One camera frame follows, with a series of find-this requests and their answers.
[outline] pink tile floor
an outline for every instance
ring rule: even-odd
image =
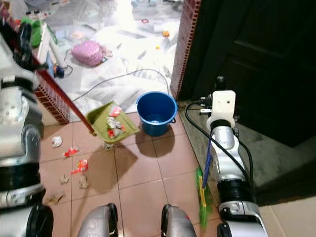
[[[129,116],[139,125],[136,113]],[[195,187],[198,162],[178,115],[176,120],[161,137],[153,138],[140,131],[111,150],[105,150],[102,141],[90,135],[81,122],[45,127],[41,144],[42,182],[47,195],[56,191],[66,194],[51,206],[53,236],[77,236],[90,210],[113,202],[118,208],[120,237],[160,236],[161,210],[167,203],[186,211],[198,237],[215,237],[220,223],[215,207],[207,230],[201,231],[199,227]],[[54,136],[62,137],[61,147],[52,148]],[[64,159],[63,152],[71,146],[77,146],[80,152]],[[88,170],[70,175],[80,159],[88,160]],[[61,185],[59,178],[64,174],[70,179]],[[79,188],[83,174],[88,179],[87,189]]]

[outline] green dustpan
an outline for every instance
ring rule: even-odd
[[[108,136],[108,125],[107,125],[107,117],[110,115],[110,109],[116,106],[116,104],[112,101],[104,106],[101,106],[86,115],[88,122],[94,129],[93,135],[99,136],[102,140],[104,140],[108,144],[113,144],[115,142],[119,142],[130,135],[133,135],[139,132],[138,127],[132,122],[132,120],[124,113],[123,111],[115,118],[121,124],[124,124],[126,132],[117,136],[116,138],[110,139]]]

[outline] green broom bristles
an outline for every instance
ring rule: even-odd
[[[203,206],[201,202],[201,196],[200,196],[200,185],[199,185],[200,177],[203,177],[203,172],[201,168],[198,168],[196,170],[196,186],[197,186],[198,197],[199,197],[199,222],[202,229],[205,230],[208,224],[207,218],[213,212],[213,208],[211,206],[211,204],[213,203],[213,199],[212,199],[211,192],[208,186],[206,185],[205,191],[204,191],[206,207]]]

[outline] dark wooden door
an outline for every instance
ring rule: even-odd
[[[240,123],[294,146],[316,133],[316,4],[223,0],[194,97],[217,76],[237,94]]]

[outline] plastic bucket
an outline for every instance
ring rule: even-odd
[[[137,112],[142,127],[150,136],[161,136],[168,130],[169,123],[175,123],[177,103],[168,94],[152,91],[140,96],[137,100]]]

